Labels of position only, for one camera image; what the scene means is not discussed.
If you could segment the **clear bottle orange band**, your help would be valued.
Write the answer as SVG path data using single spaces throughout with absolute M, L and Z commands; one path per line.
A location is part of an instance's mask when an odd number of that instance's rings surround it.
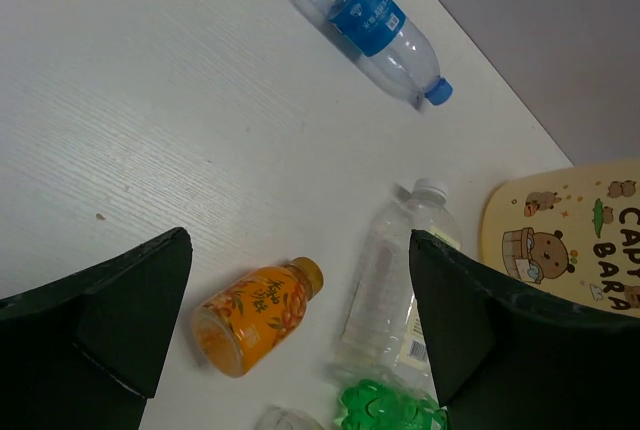
M 299 410 L 269 407 L 258 419 L 254 430 L 323 430 L 314 418 Z

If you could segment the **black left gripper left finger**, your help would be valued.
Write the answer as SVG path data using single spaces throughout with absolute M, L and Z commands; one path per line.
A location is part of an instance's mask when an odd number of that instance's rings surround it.
M 1 301 L 4 429 L 136 429 L 162 374 L 192 264 L 171 229 Z

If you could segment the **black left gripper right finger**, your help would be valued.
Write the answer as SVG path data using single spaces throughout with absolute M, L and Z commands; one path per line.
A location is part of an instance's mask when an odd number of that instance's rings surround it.
M 454 429 L 635 429 L 639 322 L 535 289 L 423 230 L 409 267 Z

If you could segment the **green plastic bottle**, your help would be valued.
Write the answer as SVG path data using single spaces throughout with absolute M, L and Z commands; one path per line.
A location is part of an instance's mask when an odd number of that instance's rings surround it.
M 416 398 L 384 383 L 361 379 L 340 394 L 334 424 L 347 430 L 445 430 L 447 411 L 431 397 Z

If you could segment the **blue label water bottle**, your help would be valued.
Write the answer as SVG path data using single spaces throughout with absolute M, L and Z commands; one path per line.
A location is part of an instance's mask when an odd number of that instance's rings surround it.
M 427 37 L 394 0 L 294 0 L 379 88 L 415 109 L 446 103 L 452 85 Z

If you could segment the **clear white cap bottle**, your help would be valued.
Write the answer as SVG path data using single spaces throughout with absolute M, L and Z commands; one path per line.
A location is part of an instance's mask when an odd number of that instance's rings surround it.
M 378 379 L 421 397 L 436 396 L 409 269 L 414 229 L 459 250 L 461 232 L 446 209 L 447 186 L 435 178 L 394 191 L 373 218 L 358 260 L 342 333 L 329 363 L 341 384 Z

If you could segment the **orange juice bottle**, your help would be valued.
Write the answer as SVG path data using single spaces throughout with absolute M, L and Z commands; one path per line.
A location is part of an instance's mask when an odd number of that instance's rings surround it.
M 253 270 L 197 307 L 195 340 L 220 372 L 242 377 L 299 327 L 323 285 L 307 257 Z

